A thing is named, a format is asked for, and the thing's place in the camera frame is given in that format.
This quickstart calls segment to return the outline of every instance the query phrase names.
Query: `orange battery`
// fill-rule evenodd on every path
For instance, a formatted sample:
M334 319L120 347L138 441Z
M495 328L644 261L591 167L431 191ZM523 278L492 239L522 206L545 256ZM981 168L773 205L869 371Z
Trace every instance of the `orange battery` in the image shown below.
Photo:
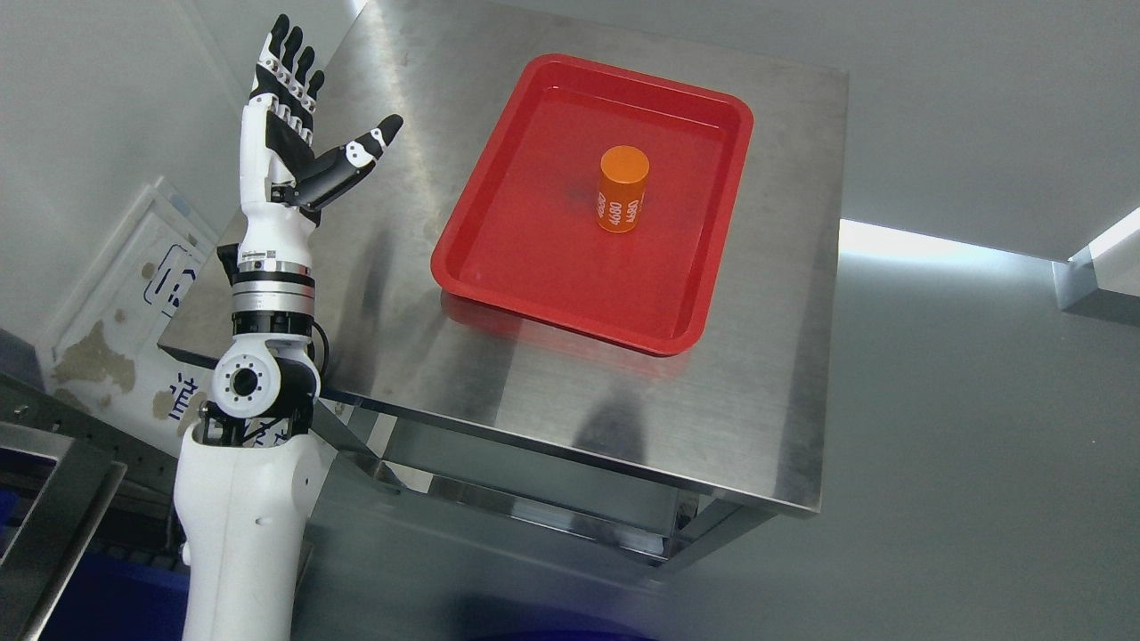
M637 147L611 147L602 155L597 186L597 224L606 232L625 234L637 225L645 203L649 159Z

